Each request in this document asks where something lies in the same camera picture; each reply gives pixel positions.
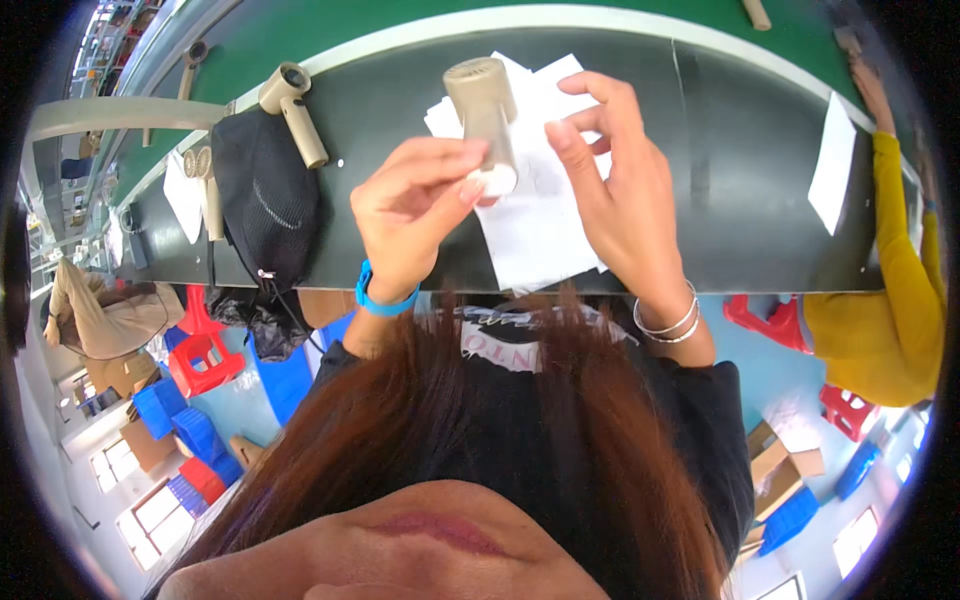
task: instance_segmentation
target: black bag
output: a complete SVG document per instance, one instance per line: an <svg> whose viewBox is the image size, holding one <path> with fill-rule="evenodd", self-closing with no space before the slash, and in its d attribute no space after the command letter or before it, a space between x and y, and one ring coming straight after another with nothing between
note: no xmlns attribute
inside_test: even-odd
<svg viewBox="0 0 960 600"><path fill-rule="evenodd" d="M207 286L204 304L210 318L245 327L256 356L265 363L284 361L309 337L296 290L275 295L250 287Z"/></svg>
<svg viewBox="0 0 960 600"><path fill-rule="evenodd" d="M261 361L286 360L311 333L293 287L321 228L317 175L303 164L286 120L260 108L226 117L211 139L224 231L259 289L215 287L210 242L206 309L222 324L245 327Z"/></svg>
<svg viewBox="0 0 960 600"><path fill-rule="evenodd" d="M261 108L224 118L211 138L227 240L261 289L287 292L317 246L317 174L304 166L286 120Z"/></svg>

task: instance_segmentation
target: blue plastic crate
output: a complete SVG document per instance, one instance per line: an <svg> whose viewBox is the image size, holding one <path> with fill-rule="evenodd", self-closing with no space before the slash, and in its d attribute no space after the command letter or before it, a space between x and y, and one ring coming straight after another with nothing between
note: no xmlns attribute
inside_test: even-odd
<svg viewBox="0 0 960 600"><path fill-rule="evenodd" d="M334 340L344 341L344 334L347 333L347 326L350 325L350 322L353 321L353 316L357 314L357 311L348 313L345 317L341 317L337 321L327 325L320 330L320 349L326 352L330 345L333 344Z"/></svg>
<svg viewBox="0 0 960 600"><path fill-rule="evenodd" d="M870 440L861 444L856 452L853 453L853 458L850 459L847 468L843 470L840 478L837 479L836 485L833 486L833 490L837 493L837 497L840 498L840 500L846 500L851 494L856 492L856 489L860 487L863 480L867 478L870 467L874 465L874 461L879 455L880 448L876 447L876 444Z"/></svg>
<svg viewBox="0 0 960 600"><path fill-rule="evenodd" d="M147 431L159 440L174 430L171 418L186 408L186 400L173 379L160 379L133 395L133 405L140 413Z"/></svg>
<svg viewBox="0 0 960 600"><path fill-rule="evenodd" d="M763 545L757 554L766 556L802 532L806 524L820 510L820 503L810 488L802 488L790 496L774 513L763 521Z"/></svg>
<svg viewBox="0 0 960 600"><path fill-rule="evenodd" d="M196 408L187 408L172 418L177 435L190 448L193 455L210 465L227 451L224 441L217 435L213 422Z"/></svg>
<svg viewBox="0 0 960 600"><path fill-rule="evenodd" d="M286 427L287 421L293 417L300 401L313 385L313 373L306 362L303 346L295 349L290 358L278 363L264 363L256 357L252 336L247 346L253 355L256 369L260 372L260 382L263 383L263 390L270 400L270 407L274 409L276 421L281 427Z"/></svg>
<svg viewBox="0 0 960 600"><path fill-rule="evenodd" d="M174 325L163 333L163 342L167 346L167 351L172 352L174 348L180 345L180 342L188 337L190 336L185 331Z"/></svg>
<svg viewBox="0 0 960 600"><path fill-rule="evenodd" d="M186 509L186 512L194 518L199 518L206 512L206 509L210 508L204 497L190 485L190 482L183 475L177 475L171 479L167 483L167 488L170 489L180 505Z"/></svg>
<svg viewBox="0 0 960 600"><path fill-rule="evenodd" d="M223 481L228 488L243 475L243 467L240 466L240 461L233 458L233 455L228 452L218 456L210 464L210 469L217 473L217 477L220 477L220 481Z"/></svg>

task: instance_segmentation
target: woman's lips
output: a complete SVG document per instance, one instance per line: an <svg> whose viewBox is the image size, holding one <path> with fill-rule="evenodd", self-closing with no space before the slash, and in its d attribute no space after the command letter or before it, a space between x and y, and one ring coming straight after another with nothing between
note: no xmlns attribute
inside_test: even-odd
<svg viewBox="0 0 960 600"><path fill-rule="evenodd" d="M457 516L406 513L371 528L391 537L425 534L449 546L486 556L507 556L500 544L473 523Z"/></svg>

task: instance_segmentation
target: silver bracelet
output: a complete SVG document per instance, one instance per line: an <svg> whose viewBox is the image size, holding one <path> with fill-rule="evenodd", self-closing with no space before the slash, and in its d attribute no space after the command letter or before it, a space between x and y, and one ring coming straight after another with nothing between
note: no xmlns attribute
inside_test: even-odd
<svg viewBox="0 0 960 600"><path fill-rule="evenodd" d="M673 338L673 339L657 338L652 335L648 335L647 337L653 340L654 342L659 342L660 344L679 344L683 340L689 338L691 335L693 335L693 332L697 330L697 325L700 324L700 301L696 300L695 303L697 305L697 315L693 318L693 326L684 335L680 336L679 338Z"/></svg>
<svg viewBox="0 0 960 600"><path fill-rule="evenodd" d="M677 322L677 324L673 325L672 327L667 327L666 329L661 329L660 331L653 331L651 329L647 329L646 327L643 326L643 322L640 320L640 311L639 311L640 299L636 299L636 301L634 302L634 324L636 325L636 328L642 331L647 337L663 335L664 333L670 333L680 325L686 323L686 320L689 319L690 315L693 314L694 308L697 308L697 310L699 311L700 308L698 307L699 304L697 302L697 290L694 289L693 284L690 283L689 279L684 279L684 281L686 281L686 286L690 288L690 292L693 294L693 302L690 303L690 309L686 311L686 314L684 315L684 317L680 319Z"/></svg>

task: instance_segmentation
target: beige jacket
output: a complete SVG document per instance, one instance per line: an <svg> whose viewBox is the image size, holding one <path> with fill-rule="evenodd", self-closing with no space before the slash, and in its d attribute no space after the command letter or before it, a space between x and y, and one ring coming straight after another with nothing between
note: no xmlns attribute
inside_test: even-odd
<svg viewBox="0 0 960 600"><path fill-rule="evenodd" d="M183 318L180 299L167 283L158 283L156 294L102 308L97 299L106 290L96 274L81 271L66 258L60 260L50 292L50 321L55 323L69 302L82 350L90 358L109 360L133 352Z"/></svg>

